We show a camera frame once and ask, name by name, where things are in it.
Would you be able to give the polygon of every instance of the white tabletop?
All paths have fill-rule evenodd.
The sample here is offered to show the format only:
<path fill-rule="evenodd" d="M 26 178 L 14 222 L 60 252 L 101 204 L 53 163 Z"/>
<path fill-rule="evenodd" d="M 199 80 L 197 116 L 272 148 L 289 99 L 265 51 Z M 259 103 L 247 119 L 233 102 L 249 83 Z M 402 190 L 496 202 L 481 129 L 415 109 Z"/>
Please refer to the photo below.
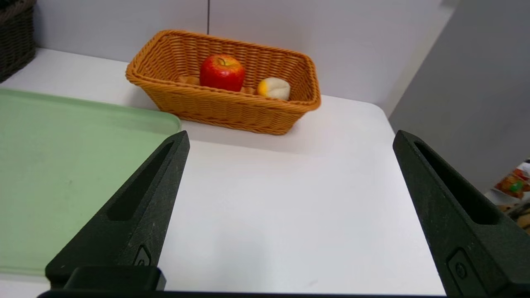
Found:
<path fill-rule="evenodd" d="M 156 109 L 126 66 L 41 49 L 0 87 Z M 158 264 L 166 290 L 445 293 L 377 106 L 323 95 L 284 136 L 183 129 L 191 150 Z M 0 293 L 46 288 L 0 275 Z"/>

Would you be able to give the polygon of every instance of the green tray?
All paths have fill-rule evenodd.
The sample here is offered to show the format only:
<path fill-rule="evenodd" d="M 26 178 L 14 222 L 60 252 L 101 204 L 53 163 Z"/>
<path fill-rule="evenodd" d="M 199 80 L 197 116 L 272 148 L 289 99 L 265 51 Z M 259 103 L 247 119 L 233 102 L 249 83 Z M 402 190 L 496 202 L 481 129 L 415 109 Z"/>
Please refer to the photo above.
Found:
<path fill-rule="evenodd" d="M 0 271 L 44 275 L 180 128 L 168 113 L 0 89 Z"/>

